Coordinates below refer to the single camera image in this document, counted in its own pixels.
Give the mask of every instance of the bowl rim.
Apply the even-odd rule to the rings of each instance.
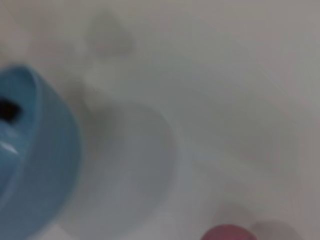
[[[14,189],[16,185],[19,182],[20,175],[25,167],[25,165],[28,162],[28,159],[30,158],[33,145],[36,141],[39,128],[40,128],[40,123],[42,120],[42,108],[43,108],[43,89],[41,86],[41,80],[40,76],[36,73],[35,70],[33,70],[30,66],[26,64],[12,64],[9,65],[2,70],[0,70],[0,76],[5,74],[5,73],[10,73],[10,72],[15,72],[18,70],[25,71],[27,74],[30,75],[30,79],[32,80],[32,83],[35,88],[35,106],[34,106],[34,123],[32,126],[32,130],[29,136],[29,146],[24,153],[24,156],[21,158],[21,162],[18,164],[18,167],[14,174],[11,177],[11,180],[9,181],[8,185],[5,187],[5,190],[2,195],[0,195],[0,214],[3,208],[5,207],[6,203],[8,200],[11,198],[11,196],[14,193]]]

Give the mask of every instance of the pink object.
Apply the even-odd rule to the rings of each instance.
[[[211,228],[201,240],[258,240],[251,232],[235,225],[219,225]]]

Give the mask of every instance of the blue bowl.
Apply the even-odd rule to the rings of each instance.
[[[81,161],[77,124],[27,66],[0,72],[0,97],[21,113],[0,119],[0,240],[24,240],[48,224],[71,192]]]

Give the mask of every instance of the white wall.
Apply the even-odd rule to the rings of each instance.
[[[2,1],[0,63],[37,68],[78,114],[87,158],[117,163],[86,163],[76,196],[94,196],[62,216],[68,234],[319,236],[320,2]]]

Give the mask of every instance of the pink cap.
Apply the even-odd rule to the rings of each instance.
[[[235,225],[219,225],[211,228],[201,240],[258,240],[251,232]]]

